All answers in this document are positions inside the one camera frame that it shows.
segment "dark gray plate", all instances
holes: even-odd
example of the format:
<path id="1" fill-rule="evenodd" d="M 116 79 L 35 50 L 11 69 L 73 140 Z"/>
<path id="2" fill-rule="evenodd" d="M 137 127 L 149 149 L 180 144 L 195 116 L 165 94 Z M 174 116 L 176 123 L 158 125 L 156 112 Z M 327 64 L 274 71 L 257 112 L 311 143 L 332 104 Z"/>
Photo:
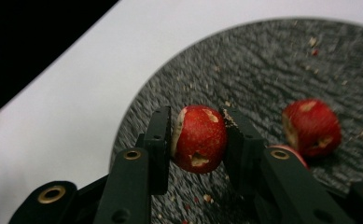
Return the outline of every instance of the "dark gray plate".
<path id="1" fill-rule="evenodd" d="M 313 49 L 318 49 L 315 56 Z M 152 112 L 164 105 L 172 107 L 175 120 L 185 105 L 231 104 L 269 144 L 283 144 L 282 109 L 308 97 L 334 109 L 343 136 L 332 156 L 311 164 L 314 177 L 347 192 L 350 182 L 363 179 L 363 27 L 352 24 L 264 21 L 204 39 L 164 65 L 139 92 L 113 152 L 132 147 Z M 256 223 L 222 164 L 208 175 L 189 174 L 173 164 L 170 169 L 167 194 L 153 198 L 152 223 Z M 203 201 L 205 193 L 214 203 Z"/>

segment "textured stone plate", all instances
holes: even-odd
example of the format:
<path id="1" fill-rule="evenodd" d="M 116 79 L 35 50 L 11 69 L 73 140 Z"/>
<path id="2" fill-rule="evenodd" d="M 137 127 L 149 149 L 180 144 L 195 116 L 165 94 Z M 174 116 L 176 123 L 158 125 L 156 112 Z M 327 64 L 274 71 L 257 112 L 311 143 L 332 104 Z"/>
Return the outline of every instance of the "textured stone plate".
<path id="1" fill-rule="evenodd" d="M 317 40 L 314 48 L 312 37 Z M 164 105 L 172 107 L 175 120 L 185 105 L 230 104 L 269 144 L 283 144 L 282 109 L 307 97 L 320 98 L 335 110 L 343 136 L 334 155 L 311 164 L 314 177 L 347 192 L 350 182 L 363 179 L 363 27 L 333 21 L 247 24 L 181 52 L 135 97 L 114 155 L 132 147 L 152 112 Z M 170 169 L 168 193 L 153 197 L 152 223 L 256 223 L 222 164 L 209 175 L 189 174 L 173 164 Z M 213 203 L 202 199 L 205 193 Z"/>

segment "food crumb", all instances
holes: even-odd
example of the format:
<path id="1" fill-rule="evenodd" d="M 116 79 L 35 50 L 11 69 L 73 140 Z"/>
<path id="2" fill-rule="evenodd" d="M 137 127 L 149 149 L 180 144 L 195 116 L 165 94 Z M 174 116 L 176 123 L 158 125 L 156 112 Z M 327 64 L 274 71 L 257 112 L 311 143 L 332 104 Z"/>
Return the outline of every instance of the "food crumb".
<path id="1" fill-rule="evenodd" d="M 203 198 L 204 198 L 204 200 L 205 200 L 205 201 L 207 201 L 208 203 L 209 203 L 209 202 L 211 202 L 211 200 L 212 200 L 211 196 L 210 196 L 210 195 L 208 195 L 208 194 L 204 194 L 204 195 L 203 195 Z"/>
<path id="2" fill-rule="evenodd" d="M 230 116 L 227 109 L 224 109 L 224 119 L 228 122 L 225 123 L 227 128 L 234 126 L 237 127 L 237 124 L 234 122 L 233 117 Z"/>
<path id="3" fill-rule="evenodd" d="M 314 49 L 314 50 L 312 50 L 312 55 L 313 55 L 313 56 L 317 56 L 317 55 L 318 55 L 318 49 Z"/>
<path id="4" fill-rule="evenodd" d="M 309 40 L 309 45 L 310 45 L 310 47 L 314 47 L 314 46 L 316 46 L 317 45 L 317 38 L 315 38 L 315 37 L 310 37 L 310 40 Z"/>

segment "black background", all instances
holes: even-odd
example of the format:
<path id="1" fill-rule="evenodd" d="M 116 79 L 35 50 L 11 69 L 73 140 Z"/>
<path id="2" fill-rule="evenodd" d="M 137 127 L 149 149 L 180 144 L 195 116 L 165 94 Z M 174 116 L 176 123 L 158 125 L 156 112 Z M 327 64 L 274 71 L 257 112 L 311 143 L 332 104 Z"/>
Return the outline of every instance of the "black background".
<path id="1" fill-rule="evenodd" d="M 0 108 L 116 3 L 0 1 Z"/>

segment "red skin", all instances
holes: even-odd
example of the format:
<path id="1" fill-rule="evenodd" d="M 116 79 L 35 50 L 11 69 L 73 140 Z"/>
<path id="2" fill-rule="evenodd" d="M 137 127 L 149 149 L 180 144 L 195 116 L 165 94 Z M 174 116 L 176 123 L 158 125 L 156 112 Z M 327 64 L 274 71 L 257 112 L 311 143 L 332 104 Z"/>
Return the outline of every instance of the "red skin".
<path id="1" fill-rule="evenodd" d="M 335 113 L 318 99 L 299 100 L 282 113 L 286 139 L 304 158 L 324 157 L 342 141 Z"/>
<path id="2" fill-rule="evenodd" d="M 222 161 L 228 136 L 222 116 L 205 105 L 186 106 L 178 117 L 175 130 L 182 122 L 181 134 L 172 142 L 173 162 L 180 168 L 206 174 L 214 171 Z"/>

